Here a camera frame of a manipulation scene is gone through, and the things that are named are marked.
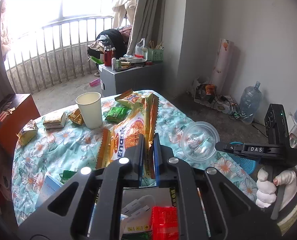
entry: large plastic water bottle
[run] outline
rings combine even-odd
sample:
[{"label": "large plastic water bottle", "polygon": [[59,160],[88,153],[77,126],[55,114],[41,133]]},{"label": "large plastic water bottle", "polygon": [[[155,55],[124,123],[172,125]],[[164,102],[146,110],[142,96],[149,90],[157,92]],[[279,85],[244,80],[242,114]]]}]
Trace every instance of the large plastic water bottle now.
[{"label": "large plastic water bottle", "polygon": [[245,124],[253,122],[254,115],[258,110],[263,99],[261,91],[259,91],[260,82],[256,81],[254,87],[247,87],[240,99],[241,120]]}]

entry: white plastic bag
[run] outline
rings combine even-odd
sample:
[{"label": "white plastic bag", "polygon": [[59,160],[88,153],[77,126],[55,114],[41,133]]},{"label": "white plastic bag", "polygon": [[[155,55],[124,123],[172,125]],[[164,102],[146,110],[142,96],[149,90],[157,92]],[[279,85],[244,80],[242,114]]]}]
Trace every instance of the white plastic bag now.
[{"label": "white plastic bag", "polygon": [[141,39],[139,43],[135,46],[135,54],[138,56],[144,56],[144,51],[142,51],[142,48],[144,48],[145,45],[145,38]]}]

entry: gloved hand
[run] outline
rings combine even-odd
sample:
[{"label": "gloved hand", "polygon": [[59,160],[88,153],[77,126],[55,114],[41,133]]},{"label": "gloved hand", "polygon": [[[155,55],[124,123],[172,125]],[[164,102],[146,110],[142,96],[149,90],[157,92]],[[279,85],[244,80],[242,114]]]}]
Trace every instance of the gloved hand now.
[{"label": "gloved hand", "polygon": [[273,179],[273,183],[268,181],[268,173],[261,168],[257,174],[256,185],[258,191],[256,192],[256,205],[261,208],[271,206],[276,200],[276,186],[285,184],[284,196],[280,210],[282,210],[294,197],[297,191],[296,175],[294,171],[285,170]]}]

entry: red thermos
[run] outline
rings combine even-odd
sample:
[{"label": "red thermos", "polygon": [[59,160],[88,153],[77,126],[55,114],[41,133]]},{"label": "red thermos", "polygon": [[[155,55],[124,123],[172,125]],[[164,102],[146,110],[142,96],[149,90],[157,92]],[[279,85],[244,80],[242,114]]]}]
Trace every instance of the red thermos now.
[{"label": "red thermos", "polygon": [[104,47],[104,66],[111,67],[113,58],[113,49],[112,46]]}]

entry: blue mesh basket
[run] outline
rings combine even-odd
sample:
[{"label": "blue mesh basket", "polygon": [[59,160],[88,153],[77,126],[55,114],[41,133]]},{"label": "blue mesh basket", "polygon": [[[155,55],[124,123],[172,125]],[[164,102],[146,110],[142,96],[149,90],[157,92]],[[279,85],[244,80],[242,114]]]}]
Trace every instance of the blue mesh basket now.
[{"label": "blue mesh basket", "polygon": [[[240,142],[231,142],[230,144],[242,144]],[[242,169],[244,169],[244,171],[247,174],[251,174],[254,169],[255,169],[255,165],[256,165],[256,161],[253,160],[249,160],[246,158],[241,158],[238,157],[234,154],[228,153],[228,155],[238,164],[241,166]]]}]

